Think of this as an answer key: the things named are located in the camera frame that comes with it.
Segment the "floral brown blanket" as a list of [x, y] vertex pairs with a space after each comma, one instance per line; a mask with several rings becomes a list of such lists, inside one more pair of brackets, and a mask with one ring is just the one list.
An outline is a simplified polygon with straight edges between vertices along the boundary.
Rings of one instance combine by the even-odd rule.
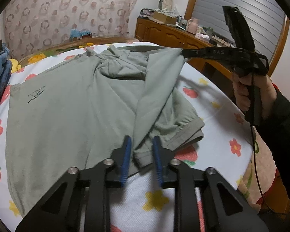
[[139, 41], [137, 38], [124, 38], [124, 37], [92, 37], [92, 38], [83, 38], [79, 40], [75, 40], [72, 42], [66, 42], [62, 44], [58, 44], [53, 47], [46, 48], [44, 50], [37, 50], [33, 52], [32, 54], [22, 58], [19, 60], [19, 64], [24, 67], [30, 64], [29, 60], [32, 57], [35, 57], [38, 55], [39, 57], [46, 56], [46, 57], [51, 57], [55, 55], [59, 55], [61, 53], [74, 50], [74, 49], [79, 49], [79, 48], [87, 48], [91, 46], [98, 46], [98, 45], [103, 45], [103, 44], [116, 44], [116, 43], [135, 43]]

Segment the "grey-green shorts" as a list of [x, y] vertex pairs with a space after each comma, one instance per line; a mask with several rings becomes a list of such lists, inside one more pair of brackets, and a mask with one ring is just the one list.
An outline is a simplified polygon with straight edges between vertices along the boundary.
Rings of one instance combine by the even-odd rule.
[[94, 167], [132, 139], [129, 174], [152, 162], [159, 136], [169, 150], [203, 138], [204, 122], [175, 87], [181, 49], [87, 50], [11, 87], [8, 188], [22, 216], [72, 166]]

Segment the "pink kettle jug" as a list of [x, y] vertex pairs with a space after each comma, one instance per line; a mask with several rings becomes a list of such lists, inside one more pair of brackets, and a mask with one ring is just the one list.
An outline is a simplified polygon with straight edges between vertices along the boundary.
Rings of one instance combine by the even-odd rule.
[[187, 22], [186, 31], [195, 35], [197, 32], [198, 26], [199, 26], [199, 20], [196, 18], [191, 18]]

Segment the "yellow pikachu plush toy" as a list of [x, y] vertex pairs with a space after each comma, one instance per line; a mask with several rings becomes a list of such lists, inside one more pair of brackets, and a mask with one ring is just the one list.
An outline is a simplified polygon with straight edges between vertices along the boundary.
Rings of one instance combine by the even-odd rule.
[[21, 70], [22, 66], [19, 64], [18, 60], [11, 58], [9, 61], [12, 64], [11, 73], [16, 73]]

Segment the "cardboard box with blue bag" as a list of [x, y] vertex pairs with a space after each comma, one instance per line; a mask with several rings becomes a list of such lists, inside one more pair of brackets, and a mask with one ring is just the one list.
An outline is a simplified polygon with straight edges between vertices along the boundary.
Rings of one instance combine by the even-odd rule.
[[83, 39], [83, 38], [86, 38], [86, 37], [92, 37], [92, 33], [88, 30], [83, 30], [83, 31], [80, 31], [80, 30], [76, 30], [76, 29], [72, 29], [71, 30], [71, 33], [70, 33], [70, 41], [75, 41], [75, 40], [78, 40], [78, 39]]

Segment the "cardboard box on cabinet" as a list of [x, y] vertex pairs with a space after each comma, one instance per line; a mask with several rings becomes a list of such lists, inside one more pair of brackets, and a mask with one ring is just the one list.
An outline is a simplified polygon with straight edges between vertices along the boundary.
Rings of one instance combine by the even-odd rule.
[[156, 19], [164, 24], [175, 25], [177, 22], [177, 17], [171, 17], [168, 15], [161, 14], [160, 12], [154, 12], [152, 15], [153, 19]]

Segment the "circle patterned sheer curtain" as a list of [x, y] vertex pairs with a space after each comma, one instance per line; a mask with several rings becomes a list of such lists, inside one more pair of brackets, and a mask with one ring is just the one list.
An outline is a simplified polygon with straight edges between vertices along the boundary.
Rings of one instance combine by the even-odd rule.
[[4, 9], [4, 34], [11, 57], [66, 43], [71, 32], [94, 37], [129, 37], [137, 0], [11, 0]]

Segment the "wooden sideboard cabinet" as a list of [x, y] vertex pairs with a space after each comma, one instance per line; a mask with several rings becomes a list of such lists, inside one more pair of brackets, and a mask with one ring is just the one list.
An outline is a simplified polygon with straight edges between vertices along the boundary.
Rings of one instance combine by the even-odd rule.
[[[138, 18], [135, 36], [139, 41], [151, 42], [160, 46], [181, 49], [202, 49], [210, 46], [183, 30], [158, 24], [148, 19]], [[229, 98], [234, 96], [231, 72], [219, 62], [201, 58], [193, 58], [188, 63], [209, 78]]]

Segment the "white tissue pack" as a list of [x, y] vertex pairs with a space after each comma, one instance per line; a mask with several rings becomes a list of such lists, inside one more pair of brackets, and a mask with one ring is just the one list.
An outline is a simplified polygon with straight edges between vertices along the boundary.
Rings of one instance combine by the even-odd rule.
[[200, 39], [200, 40], [204, 41], [204, 42], [207, 42], [207, 43], [210, 42], [210, 37], [209, 37], [209, 35], [204, 35], [204, 34], [202, 34], [202, 33], [196, 33], [195, 37], [196, 37], [197, 39]]

